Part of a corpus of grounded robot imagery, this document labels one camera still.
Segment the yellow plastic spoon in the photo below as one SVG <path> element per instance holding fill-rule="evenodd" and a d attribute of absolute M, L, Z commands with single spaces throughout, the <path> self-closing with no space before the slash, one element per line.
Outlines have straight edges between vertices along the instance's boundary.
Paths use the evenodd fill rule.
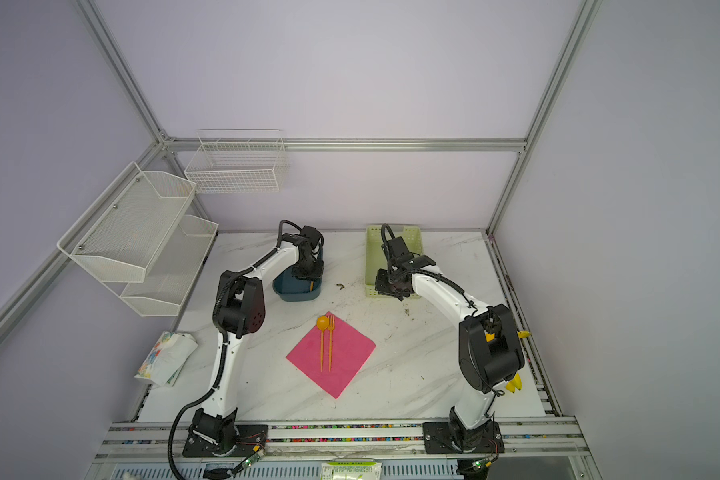
<path fill-rule="evenodd" d="M 328 316 L 320 316 L 316 321 L 316 327 L 319 332 L 319 368 L 320 371 L 324 370 L 325 365 L 325 331 L 330 326 L 330 319 Z"/>

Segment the pink paper napkin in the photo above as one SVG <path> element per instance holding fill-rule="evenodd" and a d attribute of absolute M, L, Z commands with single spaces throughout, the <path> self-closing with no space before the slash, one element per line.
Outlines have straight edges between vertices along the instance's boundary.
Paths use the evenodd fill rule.
<path fill-rule="evenodd" d="M 338 399 L 370 358 L 376 344 L 332 312 L 326 312 L 286 359 Z"/>

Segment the yellow plastic fork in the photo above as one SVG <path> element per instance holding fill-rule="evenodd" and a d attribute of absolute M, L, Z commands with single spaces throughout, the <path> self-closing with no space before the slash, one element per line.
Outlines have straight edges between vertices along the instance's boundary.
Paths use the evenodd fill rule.
<path fill-rule="evenodd" d="M 334 343 L 334 331 L 336 327 L 335 318 L 334 316 L 328 315 L 329 324 L 328 324 L 328 332 L 329 332 L 329 347 L 328 347 L 328 371 L 333 371 L 333 343 Z"/>

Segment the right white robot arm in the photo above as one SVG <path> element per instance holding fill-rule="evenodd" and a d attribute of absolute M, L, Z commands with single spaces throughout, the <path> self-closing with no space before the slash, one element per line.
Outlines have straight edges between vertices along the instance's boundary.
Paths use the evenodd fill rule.
<path fill-rule="evenodd" d="M 511 309 L 490 305 L 445 276 L 427 255 L 410 250 L 403 237 L 383 224 L 381 249 L 386 266 L 377 271 L 377 293 L 400 301 L 417 295 L 432 304 L 457 330 L 457 363 L 467 383 L 445 422 L 423 426 L 425 450 L 438 453 L 505 451 L 495 403 L 522 389 L 525 366 L 520 331 Z"/>

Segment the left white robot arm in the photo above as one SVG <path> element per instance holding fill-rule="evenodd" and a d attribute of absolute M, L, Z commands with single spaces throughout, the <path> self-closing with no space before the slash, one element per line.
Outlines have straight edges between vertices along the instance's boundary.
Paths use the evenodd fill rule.
<path fill-rule="evenodd" d="M 235 425 L 235 384 L 244 363 L 243 341 L 256 333 L 265 320 L 265 288 L 287 270 L 310 284 L 321 281 L 323 248 L 324 236 L 318 229 L 282 220 L 275 246 L 269 252 L 243 270 L 222 273 L 211 314 L 217 348 L 210 385 L 200 399 L 183 409 L 193 412 L 189 444 L 201 445 L 215 456 L 236 448 L 240 433 Z"/>

